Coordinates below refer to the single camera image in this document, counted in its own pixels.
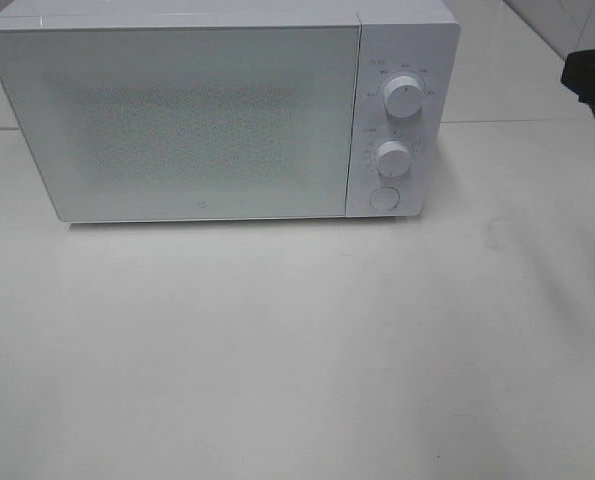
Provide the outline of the white timer knob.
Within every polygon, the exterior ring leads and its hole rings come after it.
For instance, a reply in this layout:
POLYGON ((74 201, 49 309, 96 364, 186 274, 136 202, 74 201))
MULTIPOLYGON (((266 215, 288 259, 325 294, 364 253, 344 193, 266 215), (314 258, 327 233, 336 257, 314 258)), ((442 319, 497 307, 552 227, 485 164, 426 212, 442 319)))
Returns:
POLYGON ((396 178, 411 167, 412 154, 401 141, 390 140, 381 144, 375 154, 375 166, 381 176, 396 178))

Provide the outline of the white microwave oven body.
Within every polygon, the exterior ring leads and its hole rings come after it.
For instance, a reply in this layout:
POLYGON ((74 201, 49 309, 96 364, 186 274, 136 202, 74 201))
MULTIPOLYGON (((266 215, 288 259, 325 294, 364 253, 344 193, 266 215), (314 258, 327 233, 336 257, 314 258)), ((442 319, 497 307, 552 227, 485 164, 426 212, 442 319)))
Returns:
POLYGON ((336 217, 196 219, 232 221, 302 218, 408 217, 422 210, 453 70, 460 27, 441 1, 14 1, 0 12, 0 32, 279 29, 355 26, 359 30, 345 211, 336 217), (389 115, 384 85, 409 73, 425 89, 421 109, 389 115), (412 154, 402 176, 375 166, 384 142, 403 142, 412 154), (371 193, 393 187, 392 211, 376 210, 371 193))

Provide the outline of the round white door button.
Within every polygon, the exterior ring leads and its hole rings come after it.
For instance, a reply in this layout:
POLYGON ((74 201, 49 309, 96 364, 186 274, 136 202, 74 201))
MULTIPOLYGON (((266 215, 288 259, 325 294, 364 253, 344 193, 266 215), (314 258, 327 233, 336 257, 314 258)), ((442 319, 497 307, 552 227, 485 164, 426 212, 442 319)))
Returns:
POLYGON ((393 187, 379 187, 370 195, 370 204, 376 210, 394 210, 400 201, 400 194, 393 187))

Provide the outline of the upper white power knob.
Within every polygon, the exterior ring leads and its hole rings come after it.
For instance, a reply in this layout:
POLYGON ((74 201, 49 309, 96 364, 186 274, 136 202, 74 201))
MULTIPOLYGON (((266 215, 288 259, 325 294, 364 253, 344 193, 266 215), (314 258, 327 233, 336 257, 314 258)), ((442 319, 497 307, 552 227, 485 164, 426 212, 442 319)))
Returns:
POLYGON ((424 96, 425 89, 422 83, 409 73, 393 77, 383 88, 385 109, 395 118, 415 115, 421 109, 424 96))

